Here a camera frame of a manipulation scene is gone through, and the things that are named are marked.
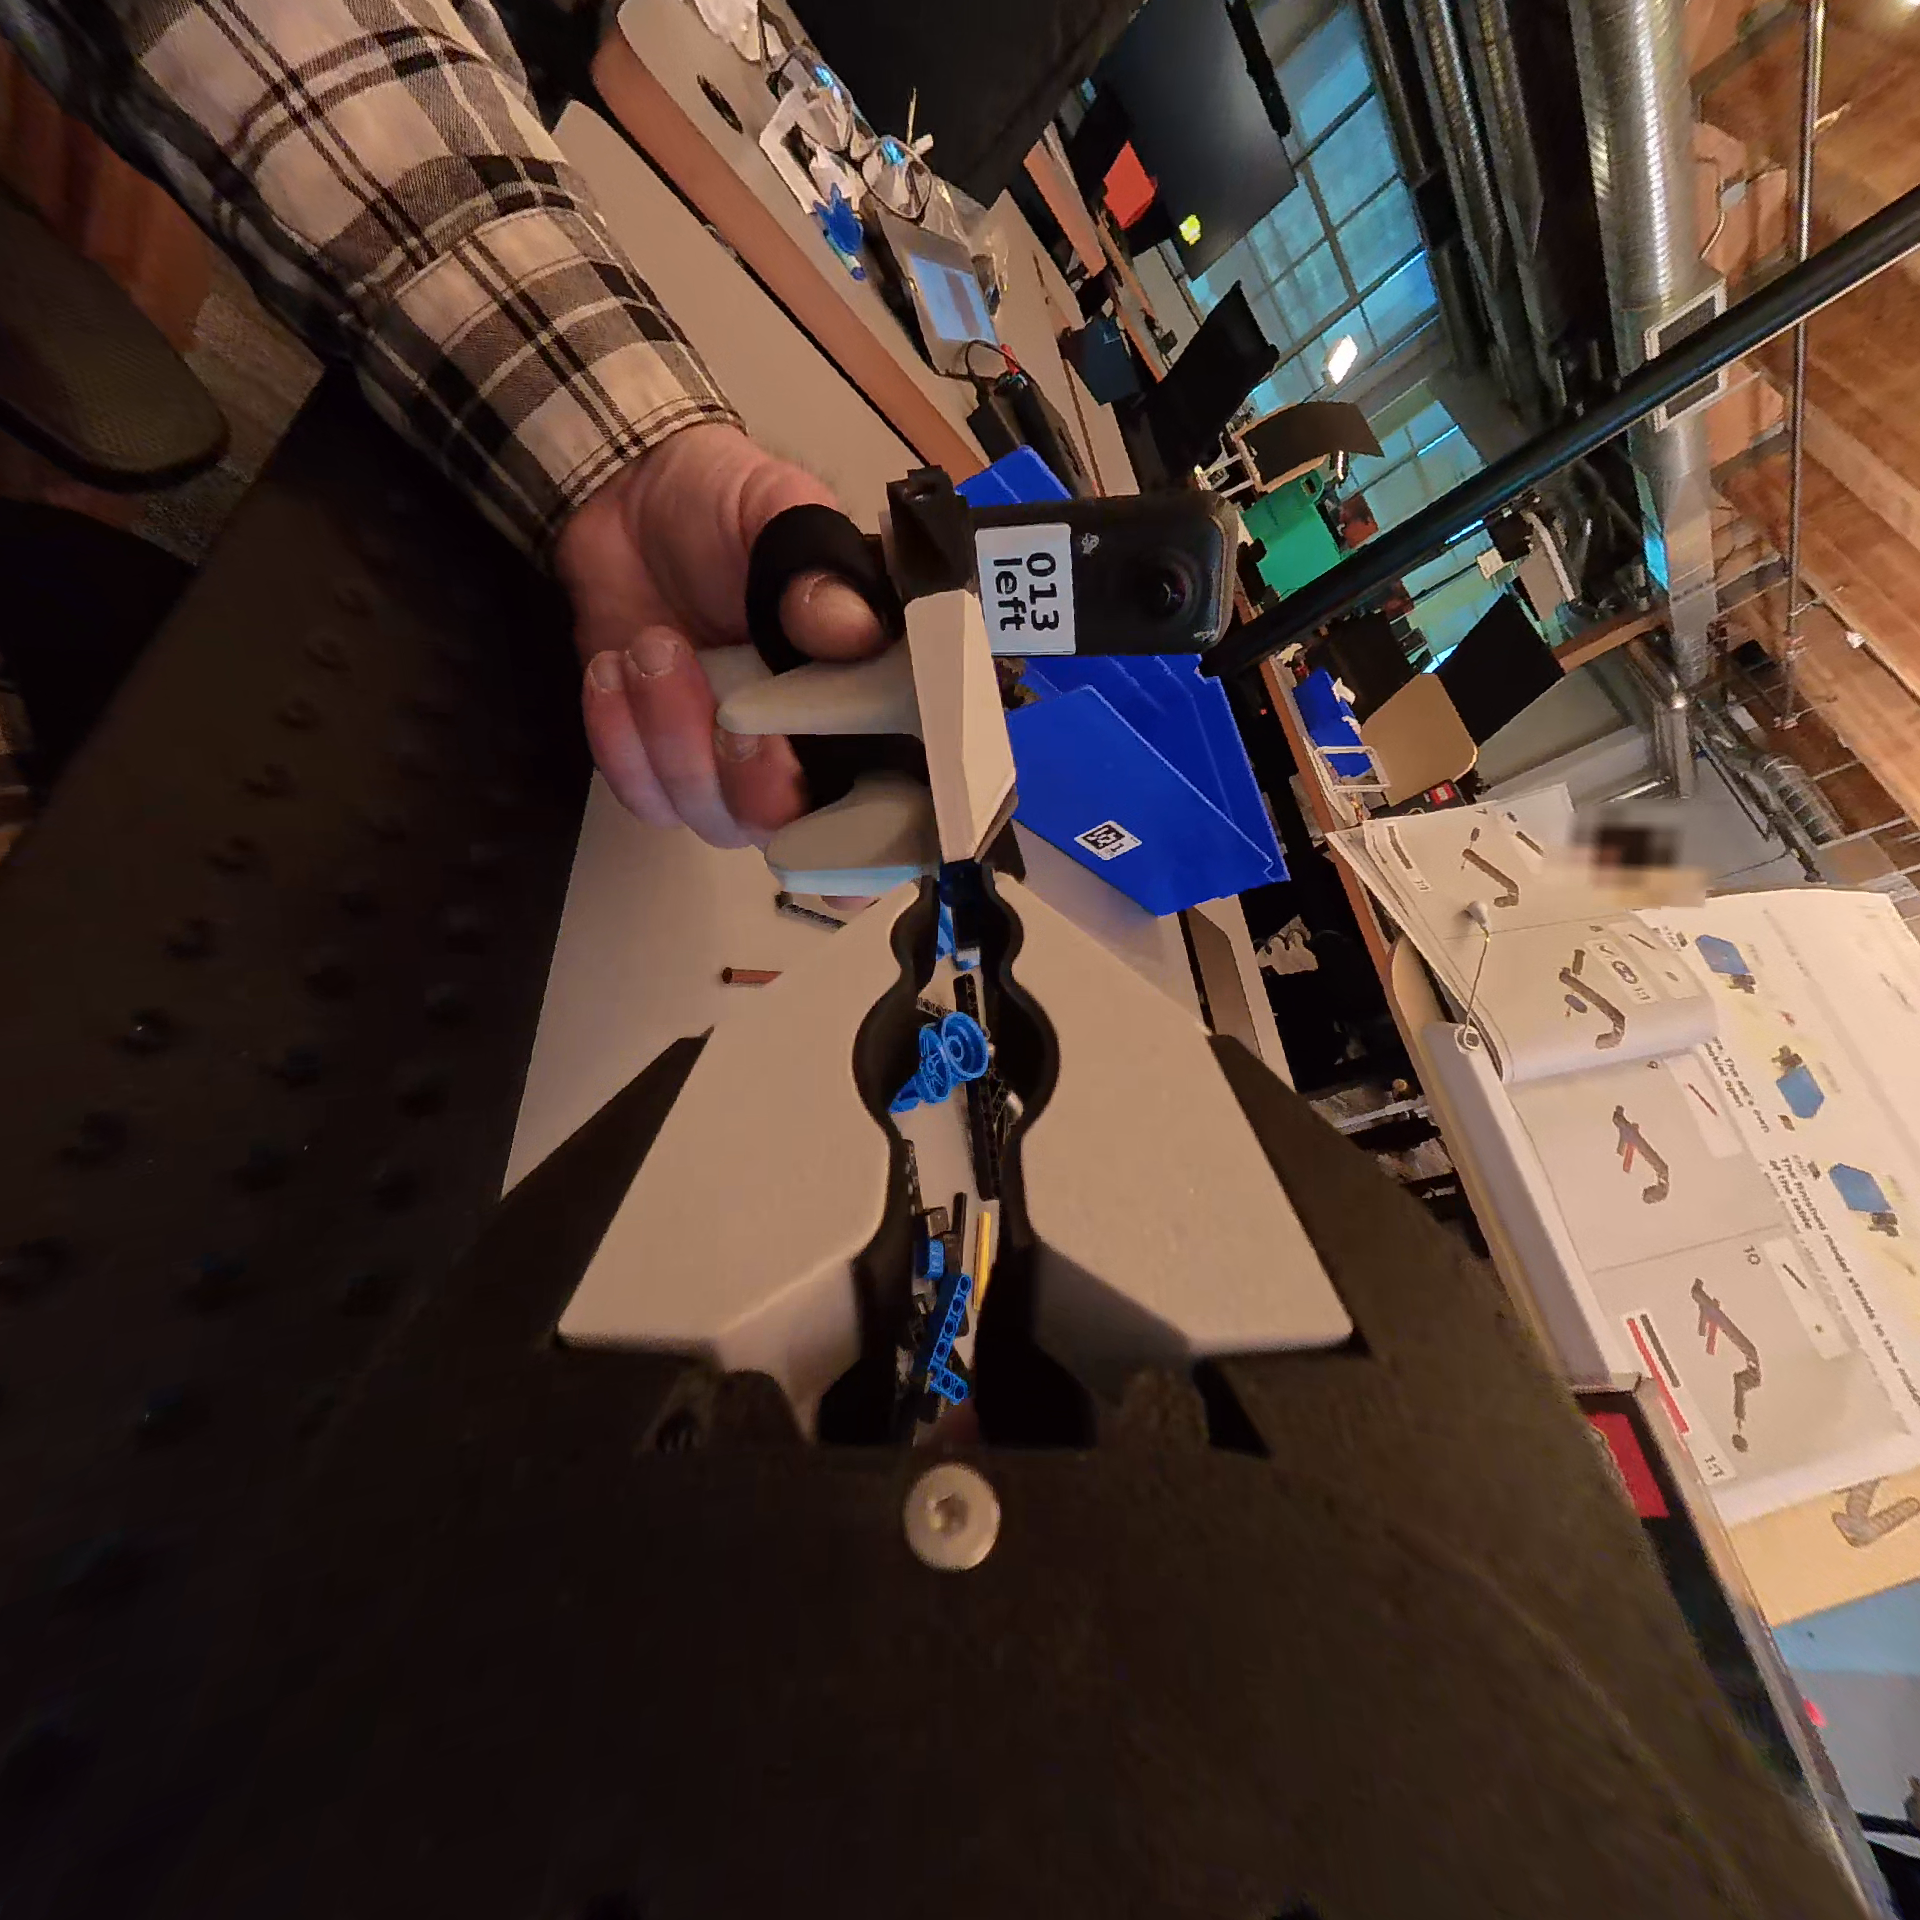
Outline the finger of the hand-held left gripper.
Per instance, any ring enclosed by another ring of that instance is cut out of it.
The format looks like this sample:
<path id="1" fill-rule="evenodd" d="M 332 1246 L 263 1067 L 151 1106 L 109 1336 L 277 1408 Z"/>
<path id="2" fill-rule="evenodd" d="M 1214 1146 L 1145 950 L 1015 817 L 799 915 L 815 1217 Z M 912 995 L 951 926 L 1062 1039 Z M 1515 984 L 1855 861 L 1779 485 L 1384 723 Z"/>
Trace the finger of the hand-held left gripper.
<path id="1" fill-rule="evenodd" d="M 924 869 L 985 858 L 1016 808 L 1016 766 L 983 617 L 968 590 L 926 595 L 903 610 L 927 769 L 927 801 L 916 819 Z"/>

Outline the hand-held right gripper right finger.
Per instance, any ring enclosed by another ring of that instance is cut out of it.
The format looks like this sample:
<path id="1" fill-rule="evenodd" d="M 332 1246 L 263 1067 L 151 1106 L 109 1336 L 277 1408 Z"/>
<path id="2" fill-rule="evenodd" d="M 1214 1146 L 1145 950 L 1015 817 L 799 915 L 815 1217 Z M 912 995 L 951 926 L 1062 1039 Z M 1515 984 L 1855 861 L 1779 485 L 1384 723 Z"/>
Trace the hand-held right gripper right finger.
<path id="1" fill-rule="evenodd" d="M 1009 877 L 985 879 L 1020 1118 L 976 1329 L 989 1445 L 1087 1445 L 1141 1376 L 1353 1339 L 1256 1133 L 1289 1090 Z"/>

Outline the person's left forearm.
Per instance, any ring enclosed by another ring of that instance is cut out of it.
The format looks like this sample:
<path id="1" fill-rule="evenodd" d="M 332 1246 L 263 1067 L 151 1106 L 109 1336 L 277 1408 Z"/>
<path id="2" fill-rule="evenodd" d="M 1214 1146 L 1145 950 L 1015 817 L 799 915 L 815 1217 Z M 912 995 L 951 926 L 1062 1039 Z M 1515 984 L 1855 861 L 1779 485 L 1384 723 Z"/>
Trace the person's left forearm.
<path id="1" fill-rule="evenodd" d="M 4 25 L 520 550 L 679 432 L 739 425 L 496 6 L 4 6 Z"/>

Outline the person's left hand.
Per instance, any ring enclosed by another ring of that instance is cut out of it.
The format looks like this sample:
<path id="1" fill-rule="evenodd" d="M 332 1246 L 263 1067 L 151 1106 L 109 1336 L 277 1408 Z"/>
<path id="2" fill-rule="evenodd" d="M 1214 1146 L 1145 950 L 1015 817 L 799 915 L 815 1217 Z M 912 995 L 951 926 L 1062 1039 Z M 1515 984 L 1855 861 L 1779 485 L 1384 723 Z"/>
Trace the person's left hand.
<path id="1" fill-rule="evenodd" d="M 759 849 L 809 809 L 784 736 L 715 723 L 701 655 L 748 643 L 748 560 L 782 513 L 837 498 L 743 432 L 700 425 L 623 469 L 556 545 L 582 661 L 582 731 L 622 808 L 713 849 Z"/>

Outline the green board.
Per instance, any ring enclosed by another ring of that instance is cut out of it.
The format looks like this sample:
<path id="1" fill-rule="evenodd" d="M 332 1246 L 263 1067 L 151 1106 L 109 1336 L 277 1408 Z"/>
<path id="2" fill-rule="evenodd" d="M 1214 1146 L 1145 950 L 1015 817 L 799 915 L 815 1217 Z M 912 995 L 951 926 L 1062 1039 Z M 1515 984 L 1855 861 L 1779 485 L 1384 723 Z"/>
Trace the green board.
<path id="1" fill-rule="evenodd" d="M 1277 597 L 1303 590 L 1343 559 L 1343 546 L 1327 520 L 1326 495 L 1326 475 L 1308 471 L 1253 497 L 1241 507 L 1241 528 L 1253 545 L 1260 545 L 1254 571 Z"/>

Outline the blue plastic bin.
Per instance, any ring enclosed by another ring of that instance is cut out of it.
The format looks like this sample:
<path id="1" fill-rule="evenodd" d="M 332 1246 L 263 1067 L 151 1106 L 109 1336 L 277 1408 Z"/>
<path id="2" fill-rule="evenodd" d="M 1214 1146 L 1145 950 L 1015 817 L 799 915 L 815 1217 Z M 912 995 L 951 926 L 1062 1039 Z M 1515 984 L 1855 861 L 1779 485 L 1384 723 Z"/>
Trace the blue plastic bin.
<path id="1" fill-rule="evenodd" d="M 1360 739 L 1351 703 L 1326 669 L 1297 680 L 1291 703 L 1326 781 L 1334 785 L 1376 781 L 1376 763 Z"/>
<path id="2" fill-rule="evenodd" d="M 1015 751 L 1015 819 L 1155 918 L 1289 872 L 1222 682 L 1238 518 L 1070 497 L 1033 449 L 959 482 Z"/>

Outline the blue angled beam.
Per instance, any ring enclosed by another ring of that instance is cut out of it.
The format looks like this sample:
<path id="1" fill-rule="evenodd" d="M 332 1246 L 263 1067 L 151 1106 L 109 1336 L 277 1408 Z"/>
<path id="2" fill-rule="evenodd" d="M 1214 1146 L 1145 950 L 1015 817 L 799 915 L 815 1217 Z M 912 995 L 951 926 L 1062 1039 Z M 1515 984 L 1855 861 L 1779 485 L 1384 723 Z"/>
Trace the blue angled beam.
<path id="1" fill-rule="evenodd" d="M 971 1277 L 959 1269 L 943 1274 L 918 1336 L 908 1382 L 934 1408 L 958 1408 L 971 1400 L 966 1365 L 956 1359 L 956 1345 L 968 1333 L 971 1296 Z"/>

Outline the small grey tablet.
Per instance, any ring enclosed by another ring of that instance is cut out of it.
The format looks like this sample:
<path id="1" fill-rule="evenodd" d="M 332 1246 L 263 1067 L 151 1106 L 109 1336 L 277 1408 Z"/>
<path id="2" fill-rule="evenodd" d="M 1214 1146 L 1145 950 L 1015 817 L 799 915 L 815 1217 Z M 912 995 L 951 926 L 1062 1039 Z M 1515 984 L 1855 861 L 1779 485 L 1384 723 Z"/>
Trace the small grey tablet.
<path id="1" fill-rule="evenodd" d="M 968 250 L 886 209 L 876 211 L 876 224 L 895 264 L 929 366 L 961 381 L 1000 374 L 1000 337 Z"/>

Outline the white booklet stand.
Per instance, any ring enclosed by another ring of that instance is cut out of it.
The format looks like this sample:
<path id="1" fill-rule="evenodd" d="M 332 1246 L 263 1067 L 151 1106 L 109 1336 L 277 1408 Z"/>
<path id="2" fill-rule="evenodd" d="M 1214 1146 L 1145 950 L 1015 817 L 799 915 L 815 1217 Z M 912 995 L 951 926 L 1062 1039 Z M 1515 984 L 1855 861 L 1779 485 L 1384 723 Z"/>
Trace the white booklet stand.
<path id="1" fill-rule="evenodd" d="M 1495 1272 L 1575 1389 L 1630 1389 L 1644 1379 L 1622 1333 L 1603 1329 L 1591 1285 L 1504 1082 L 1464 1025 L 1448 1021 L 1428 970 L 1403 935 L 1389 945 L 1388 1007 L 1419 1075 Z"/>

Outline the large paned window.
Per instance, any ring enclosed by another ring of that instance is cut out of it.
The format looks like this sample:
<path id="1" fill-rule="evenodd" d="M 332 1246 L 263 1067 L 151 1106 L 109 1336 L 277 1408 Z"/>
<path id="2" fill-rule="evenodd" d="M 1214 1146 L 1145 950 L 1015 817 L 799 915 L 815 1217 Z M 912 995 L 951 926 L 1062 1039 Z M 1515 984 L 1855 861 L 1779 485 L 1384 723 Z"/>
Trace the large paned window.
<path id="1" fill-rule="evenodd" d="M 1291 117 L 1293 187 L 1188 295 L 1207 315 L 1241 289 L 1279 352 L 1243 425 L 1310 400 L 1365 411 L 1380 454 L 1353 482 L 1389 526 L 1480 466 L 1432 387 L 1446 337 L 1428 250 L 1356 6 L 1254 6 L 1254 24 Z"/>

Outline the instruction booklet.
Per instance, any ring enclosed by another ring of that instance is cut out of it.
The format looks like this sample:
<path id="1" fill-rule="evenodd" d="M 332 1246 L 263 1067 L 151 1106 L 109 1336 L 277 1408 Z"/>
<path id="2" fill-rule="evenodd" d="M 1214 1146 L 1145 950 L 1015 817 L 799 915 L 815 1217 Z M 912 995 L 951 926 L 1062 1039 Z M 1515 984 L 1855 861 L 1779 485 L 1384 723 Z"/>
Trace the instruction booklet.
<path id="1" fill-rule="evenodd" d="M 1329 839 L 1504 1082 L 1719 1513 L 1915 1473 L 1915 939 L 1622 867 L 1557 787 Z"/>

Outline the black toy set box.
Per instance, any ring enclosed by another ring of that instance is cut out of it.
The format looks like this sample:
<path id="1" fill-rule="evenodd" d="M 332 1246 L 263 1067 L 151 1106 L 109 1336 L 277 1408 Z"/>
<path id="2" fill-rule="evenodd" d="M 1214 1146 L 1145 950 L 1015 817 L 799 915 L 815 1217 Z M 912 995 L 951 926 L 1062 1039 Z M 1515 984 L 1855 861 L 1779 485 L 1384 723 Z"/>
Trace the black toy set box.
<path id="1" fill-rule="evenodd" d="M 1869 1915 L 1915 1915 L 1915 1870 L 1889 1870 L 1903 1825 L 1848 1807 L 1814 1707 L 1791 1679 L 1692 1457 L 1649 1383 L 1577 1389 L 1575 1405 L 1631 1504 L 1719 1698 Z"/>

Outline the dark chair seat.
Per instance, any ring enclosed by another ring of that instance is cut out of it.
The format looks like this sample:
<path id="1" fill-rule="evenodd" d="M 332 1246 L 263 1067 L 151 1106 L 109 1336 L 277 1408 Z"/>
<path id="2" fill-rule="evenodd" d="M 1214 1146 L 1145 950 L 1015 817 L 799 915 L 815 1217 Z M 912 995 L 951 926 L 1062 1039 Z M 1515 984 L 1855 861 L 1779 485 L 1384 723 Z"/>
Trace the dark chair seat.
<path id="1" fill-rule="evenodd" d="M 1 193 L 1 429 L 108 495 L 173 489 L 212 469 L 228 423 L 124 289 Z"/>

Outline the black wall screen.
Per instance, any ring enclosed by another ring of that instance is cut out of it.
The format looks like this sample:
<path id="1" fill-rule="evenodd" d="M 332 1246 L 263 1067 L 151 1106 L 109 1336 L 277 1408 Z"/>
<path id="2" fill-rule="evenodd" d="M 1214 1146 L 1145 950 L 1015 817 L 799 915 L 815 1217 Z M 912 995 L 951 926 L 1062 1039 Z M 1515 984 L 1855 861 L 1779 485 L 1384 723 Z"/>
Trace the black wall screen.
<path id="1" fill-rule="evenodd" d="M 1253 6 L 1149 2 L 1101 61 L 1187 277 L 1201 277 L 1281 205 L 1291 114 Z"/>

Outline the silver air duct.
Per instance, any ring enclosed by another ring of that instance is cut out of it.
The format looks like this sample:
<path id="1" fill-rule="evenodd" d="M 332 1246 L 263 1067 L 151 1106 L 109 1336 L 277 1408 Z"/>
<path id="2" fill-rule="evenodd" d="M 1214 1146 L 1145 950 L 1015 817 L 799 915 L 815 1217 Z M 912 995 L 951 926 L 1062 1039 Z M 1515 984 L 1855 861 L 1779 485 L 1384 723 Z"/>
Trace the silver air duct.
<path id="1" fill-rule="evenodd" d="M 1685 7 L 1569 2 L 1568 21 L 1603 267 L 1630 374 L 1716 282 L 1700 261 Z M 1696 407 L 1669 425 L 1644 421 L 1628 447 L 1649 513 L 1649 557 L 1664 563 L 1670 673 L 1679 688 L 1699 688 L 1713 670 L 1719 616 L 1708 411 Z"/>

